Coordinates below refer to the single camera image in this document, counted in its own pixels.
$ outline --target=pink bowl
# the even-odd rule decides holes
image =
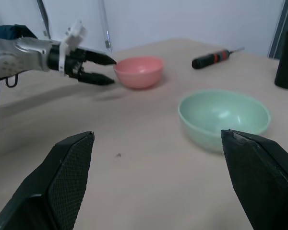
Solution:
[[[163,61],[157,57],[131,57],[120,61],[114,71],[121,83],[132,89],[153,86],[162,77]]]

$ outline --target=screwdriver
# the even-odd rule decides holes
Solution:
[[[208,54],[206,56],[198,57],[192,61],[193,69],[202,69],[212,64],[218,63],[229,59],[232,53],[244,50],[244,47],[236,50],[229,51],[228,49],[221,50],[219,52]]]

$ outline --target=light green bowl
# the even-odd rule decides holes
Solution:
[[[271,120],[258,100],[223,90],[196,91],[181,101],[178,113],[189,138],[212,151],[223,151],[222,129],[258,135],[267,130]]]

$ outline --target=white bracket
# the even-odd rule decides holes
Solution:
[[[65,58],[69,55],[70,51],[74,51],[79,44],[83,41],[86,35],[86,30],[82,25],[81,20],[77,20],[72,27],[68,28],[65,33],[66,36],[60,43],[60,58],[59,58],[59,72],[65,75]]]

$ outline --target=robotic arm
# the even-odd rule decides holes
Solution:
[[[52,69],[61,71],[69,77],[84,83],[96,85],[114,83],[114,80],[105,75],[87,73],[82,67],[82,64],[86,61],[92,61],[99,65],[116,64],[107,55],[76,48],[70,52],[67,51],[63,62],[61,59],[62,49],[60,49],[60,45],[56,45],[51,41],[38,40],[32,37],[22,37],[14,40],[0,39],[0,80],[27,70],[49,71]]]

